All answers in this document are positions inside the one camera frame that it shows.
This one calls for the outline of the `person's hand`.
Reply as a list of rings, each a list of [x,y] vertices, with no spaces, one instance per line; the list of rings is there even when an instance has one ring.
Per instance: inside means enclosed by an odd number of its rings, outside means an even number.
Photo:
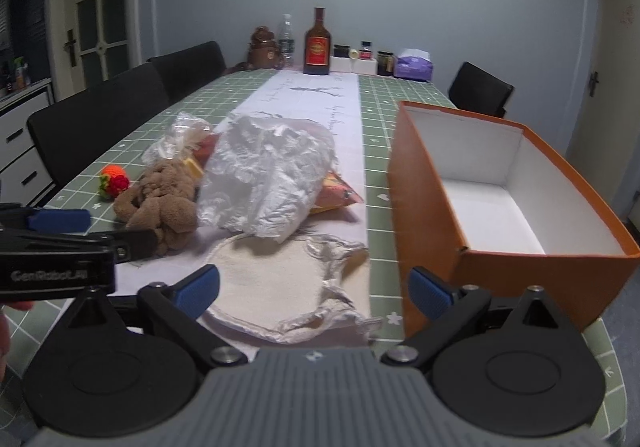
[[[35,303],[29,302],[12,302],[2,303],[1,307],[9,307],[17,311],[30,311]],[[6,356],[9,355],[11,349],[11,332],[8,319],[4,315],[3,309],[0,311],[0,381],[3,381],[6,375]]]

